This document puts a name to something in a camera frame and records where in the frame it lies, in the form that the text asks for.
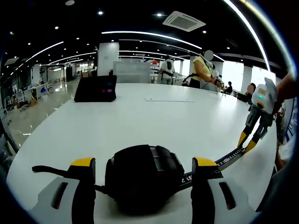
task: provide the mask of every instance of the floor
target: floor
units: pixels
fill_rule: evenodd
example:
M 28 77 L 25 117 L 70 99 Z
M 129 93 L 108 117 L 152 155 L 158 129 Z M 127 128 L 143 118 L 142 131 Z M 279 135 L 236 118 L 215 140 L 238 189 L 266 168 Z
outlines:
M 38 99 L 35 106 L 25 110 L 14 109 L 6 116 L 9 130 L 16 144 L 21 147 L 31 133 L 61 105 L 74 98 L 80 79 L 54 83 L 53 93 Z

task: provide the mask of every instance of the air conditioner vent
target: air conditioner vent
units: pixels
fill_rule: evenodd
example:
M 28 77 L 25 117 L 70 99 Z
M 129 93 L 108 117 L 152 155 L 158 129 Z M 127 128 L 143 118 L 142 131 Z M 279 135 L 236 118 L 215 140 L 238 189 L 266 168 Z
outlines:
M 166 18 L 166 20 L 163 22 L 163 25 L 190 32 L 204 26 L 205 23 L 184 13 L 174 11 Z

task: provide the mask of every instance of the ceiling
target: ceiling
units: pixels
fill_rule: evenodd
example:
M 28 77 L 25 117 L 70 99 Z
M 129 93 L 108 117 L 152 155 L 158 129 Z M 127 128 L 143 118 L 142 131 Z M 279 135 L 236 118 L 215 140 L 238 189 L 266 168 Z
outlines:
M 3 58 L 1 64 L 1 79 L 14 75 L 21 75 L 35 63 L 48 64 L 50 62 L 71 57 L 78 54 L 96 52 L 101 42 L 112 40 L 119 42 L 120 50 L 138 50 L 155 52 L 175 56 L 194 55 L 200 49 L 171 39 L 142 34 L 102 34 L 104 31 L 143 31 L 175 37 L 200 47 L 211 49 L 224 60 L 241 62 L 248 66 L 258 66 L 266 69 L 263 62 L 246 59 L 246 56 L 263 59 L 263 56 L 251 33 L 239 19 L 238 15 L 222 0 L 198 0 L 176 4 L 168 2 L 109 2 L 75 0 L 72 6 L 65 5 L 66 0 L 27 0 L 18 5 L 11 5 L 13 10 L 6 10 L 2 14 L 5 22 L 5 37 Z M 236 6 L 246 14 L 246 18 L 255 29 L 268 60 L 281 68 L 271 66 L 277 76 L 285 75 L 285 63 L 263 25 L 252 15 L 242 3 Z M 179 11 L 206 23 L 205 26 L 191 32 L 163 25 L 163 21 L 173 11 Z M 28 62 L 37 52 L 63 42 L 38 54 Z M 133 52 L 120 52 L 121 55 L 133 55 Z M 146 56 L 158 57 L 161 55 L 147 53 Z M 15 63 L 4 66 L 8 59 L 17 57 Z M 79 59 L 97 60 L 97 54 L 79 56 Z

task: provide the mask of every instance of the round table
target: round table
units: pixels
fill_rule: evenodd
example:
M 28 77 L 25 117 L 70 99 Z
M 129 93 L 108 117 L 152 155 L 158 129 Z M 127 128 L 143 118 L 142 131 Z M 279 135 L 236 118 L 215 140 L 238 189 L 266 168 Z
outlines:
M 106 162 L 114 153 L 149 144 L 176 153 L 189 172 L 192 157 L 215 161 L 235 149 L 249 113 L 249 105 L 237 98 L 183 86 L 117 84 L 116 94 L 111 103 L 75 103 L 71 99 L 25 141 L 7 176 L 8 186 L 24 209 L 33 208 L 41 190 L 56 178 L 50 173 L 33 173 L 32 166 L 67 170 L 77 159 L 94 157 L 96 184 L 103 185 Z M 253 150 L 222 172 L 243 187 L 253 209 L 266 192 L 275 154 L 273 123 Z M 157 214 L 143 217 L 121 214 L 113 199 L 97 192 L 94 220 L 101 224 L 191 223 L 190 191 L 178 192 Z

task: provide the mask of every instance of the yellow shirt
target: yellow shirt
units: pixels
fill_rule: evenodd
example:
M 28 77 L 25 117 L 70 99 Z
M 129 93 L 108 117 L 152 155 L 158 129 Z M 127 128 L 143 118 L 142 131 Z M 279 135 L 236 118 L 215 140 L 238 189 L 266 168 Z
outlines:
M 195 59 L 193 60 L 193 66 L 192 66 L 192 74 L 196 74 L 196 70 L 195 70 L 195 66 L 194 66 L 194 62 L 196 61 L 200 61 L 202 64 L 203 64 L 203 73 L 207 76 L 207 77 L 211 77 L 211 74 L 212 74 L 212 68 L 210 67 L 207 67 L 204 59 L 200 56 L 198 57 L 195 57 Z M 193 79 L 199 81 L 200 80 L 200 77 L 199 76 L 194 76 L 192 77 Z

